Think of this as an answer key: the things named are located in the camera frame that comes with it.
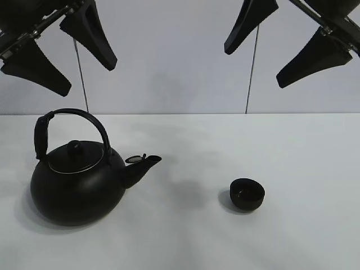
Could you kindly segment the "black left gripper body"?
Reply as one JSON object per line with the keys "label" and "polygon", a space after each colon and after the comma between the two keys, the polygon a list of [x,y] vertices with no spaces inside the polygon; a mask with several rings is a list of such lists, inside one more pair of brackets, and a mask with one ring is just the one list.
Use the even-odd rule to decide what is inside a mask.
{"label": "black left gripper body", "polygon": [[1,1],[1,59],[23,35],[42,32],[85,1]]}

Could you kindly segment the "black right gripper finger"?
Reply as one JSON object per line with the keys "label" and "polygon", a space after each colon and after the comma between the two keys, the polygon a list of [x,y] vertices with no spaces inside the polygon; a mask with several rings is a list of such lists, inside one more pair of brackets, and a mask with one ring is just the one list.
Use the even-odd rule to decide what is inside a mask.
{"label": "black right gripper finger", "polygon": [[244,0],[236,22],[225,43],[224,52],[231,55],[248,35],[279,8],[275,0]]}
{"label": "black right gripper finger", "polygon": [[285,88],[322,70],[346,65],[351,54],[340,42],[318,28],[303,49],[276,75],[278,85]]}

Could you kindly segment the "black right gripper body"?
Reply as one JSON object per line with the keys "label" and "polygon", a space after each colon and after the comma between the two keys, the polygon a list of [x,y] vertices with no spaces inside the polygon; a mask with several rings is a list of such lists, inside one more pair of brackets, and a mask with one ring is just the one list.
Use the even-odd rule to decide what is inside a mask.
{"label": "black right gripper body", "polygon": [[315,21],[319,28],[307,46],[320,52],[335,51],[359,54],[359,25],[350,13],[359,1],[292,1],[298,9]]}

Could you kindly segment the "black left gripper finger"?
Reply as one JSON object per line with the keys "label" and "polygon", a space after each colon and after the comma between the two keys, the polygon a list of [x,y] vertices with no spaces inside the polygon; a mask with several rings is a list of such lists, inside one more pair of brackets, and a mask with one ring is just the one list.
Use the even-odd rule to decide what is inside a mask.
{"label": "black left gripper finger", "polygon": [[1,72],[39,84],[58,95],[69,94],[71,83],[48,60],[36,43],[27,43],[4,60]]}
{"label": "black left gripper finger", "polygon": [[82,44],[107,70],[112,71],[117,57],[102,28],[95,1],[76,1],[73,13],[60,23],[60,29]]}

